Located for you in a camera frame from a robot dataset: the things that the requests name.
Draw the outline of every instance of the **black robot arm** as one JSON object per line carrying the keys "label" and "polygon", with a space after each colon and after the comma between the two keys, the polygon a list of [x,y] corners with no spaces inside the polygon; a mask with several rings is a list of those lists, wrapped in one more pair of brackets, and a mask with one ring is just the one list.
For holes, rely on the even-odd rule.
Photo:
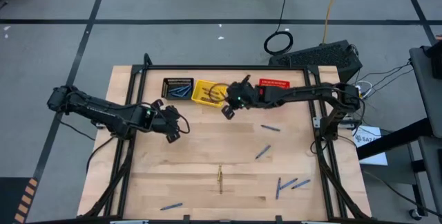
{"label": "black robot arm", "polygon": [[92,97],[74,86],[60,86],[54,88],[47,105],[53,111],[66,115],[77,113],[90,119],[93,124],[103,124],[112,135],[123,140],[129,139],[134,130],[163,133],[168,142],[180,137],[177,122],[181,115],[174,106],[161,110],[161,100],[152,104],[122,106]]}
{"label": "black robot arm", "polygon": [[288,102],[324,100],[333,107],[333,111],[320,119],[320,136],[335,140],[338,137],[340,121],[347,113],[353,113],[360,108],[358,89],[352,85],[322,83],[287,89],[277,86],[252,87],[249,78],[250,75],[242,82],[234,82],[227,88],[228,97],[225,100],[229,105],[222,109],[227,119],[230,120],[235,115],[233,111],[237,109],[272,109]]}

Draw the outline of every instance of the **red tray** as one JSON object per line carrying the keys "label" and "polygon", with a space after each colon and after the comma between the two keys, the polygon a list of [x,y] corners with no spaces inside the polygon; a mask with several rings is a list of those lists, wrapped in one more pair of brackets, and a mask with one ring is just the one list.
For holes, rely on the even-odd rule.
{"label": "red tray", "polygon": [[260,79],[260,86],[279,86],[280,88],[290,88],[290,82],[273,79]]}

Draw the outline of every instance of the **table leg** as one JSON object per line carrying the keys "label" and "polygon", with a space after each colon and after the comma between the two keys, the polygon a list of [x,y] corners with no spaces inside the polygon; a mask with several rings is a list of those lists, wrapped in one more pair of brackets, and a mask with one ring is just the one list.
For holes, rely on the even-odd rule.
{"label": "table leg", "polygon": [[415,141],[420,136],[431,136],[432,134],[433,131],[430,121],[428,118],[424,118],[407,127],[357,148],[358,157],[359,160],[369,158],[376,154],[389,151],[395,147]]}

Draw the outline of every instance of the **yellow container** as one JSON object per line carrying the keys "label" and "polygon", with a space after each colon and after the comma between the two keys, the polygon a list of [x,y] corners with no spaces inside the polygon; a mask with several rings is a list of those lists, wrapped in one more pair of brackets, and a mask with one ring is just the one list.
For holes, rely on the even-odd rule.
{"label": "yellow container", "polygon": [[[209,90],[215,84],[217,84],[217,82],[208,82],[205,80],[196,81],[195,90],[193,90],[192,94],[192,100],[208,106],[221,107],[224,104],[224,101],[210,102]],[[223,95],[226,95],[226,90],[226,85],[217,85],[212,89],[212,98],[219,97],[220,99],[223,99]]]}

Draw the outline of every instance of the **white paper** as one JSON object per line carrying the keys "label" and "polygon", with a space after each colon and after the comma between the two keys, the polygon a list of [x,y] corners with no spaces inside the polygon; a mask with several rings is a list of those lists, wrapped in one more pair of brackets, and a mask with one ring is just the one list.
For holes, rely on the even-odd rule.
{"label": "white paper", "polygon": [[[368,144],[381,137],[381,130],[378,127],[366,127],[360,126],[358,132],[354,135],[353,140],[357,147],[361,147],[364,144]],[[385,152],[371,156],[359,161],[363,165],[388,165],[387,156]]]}

